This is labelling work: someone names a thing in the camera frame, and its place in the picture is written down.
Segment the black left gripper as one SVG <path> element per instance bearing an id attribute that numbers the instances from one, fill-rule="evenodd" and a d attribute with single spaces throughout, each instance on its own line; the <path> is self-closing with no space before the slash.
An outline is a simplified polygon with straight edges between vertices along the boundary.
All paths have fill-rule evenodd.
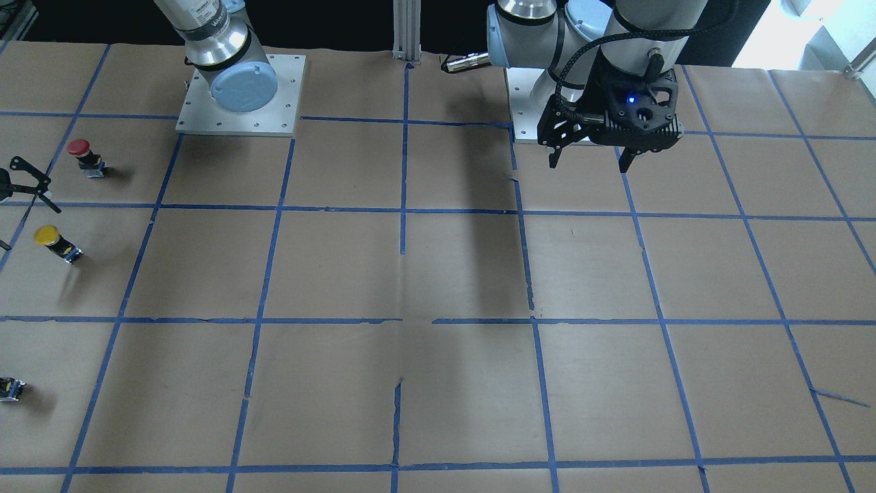
<path id="1" fill-rule="evenodd" d="M 578 110 L 563 96 L 547 98 L 537 124 L 537 143 L 548 150 L 551 169 L 557 168 L 565 147 L 589 137 L 595 144 L 623 147 L 617 165 L 620 174 L 626 174 L 636 157 L 670 149 L 685 134 L 676 112 L 675 70 L 648 82 L 605 66 L 595 87 L 603 114 Z"/>

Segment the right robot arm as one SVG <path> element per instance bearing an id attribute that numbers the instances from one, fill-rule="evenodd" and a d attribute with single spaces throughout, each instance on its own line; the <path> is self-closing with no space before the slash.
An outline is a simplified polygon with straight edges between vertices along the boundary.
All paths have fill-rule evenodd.
<path id="1" fill-rule="evenodd" d="M 279 102 L 273 59 L 222 1 L 162 1 L 182 46 L 12 42 L 2 55 L 2 184 L 50 179 L 66 202 L 145 203 L 173 167 L 164 203 L 274 202 L 282 138 L 260 110 Z"/>

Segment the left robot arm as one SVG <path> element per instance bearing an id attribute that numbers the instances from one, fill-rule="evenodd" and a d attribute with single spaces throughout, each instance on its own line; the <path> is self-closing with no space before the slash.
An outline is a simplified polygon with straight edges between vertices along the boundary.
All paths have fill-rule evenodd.
<path id="1" fill-rule="evenodd" d="M 487 9 L 491 64 L 542 71 L 534 138 L 556 168 L 571 144 L 619 147 L 619 170 L 675 146 L 675 63 L 704 1 L 498 1 Z"/>

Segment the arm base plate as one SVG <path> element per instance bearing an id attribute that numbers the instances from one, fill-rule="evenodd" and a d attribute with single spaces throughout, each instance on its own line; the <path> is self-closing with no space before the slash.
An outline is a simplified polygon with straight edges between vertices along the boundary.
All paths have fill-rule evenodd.
<path id="1" fill-rule="evenodd" d="M 537 125 L 556 82 L 540 68 L 506 68 L 506 87 L 514 141 L 537 144 Z"/>
<path id="2" fill-rule="evenodd" d="M 303 54 L 268 54 L 188 84 L 179 134 L 293 138 L 306 73 Z"/>

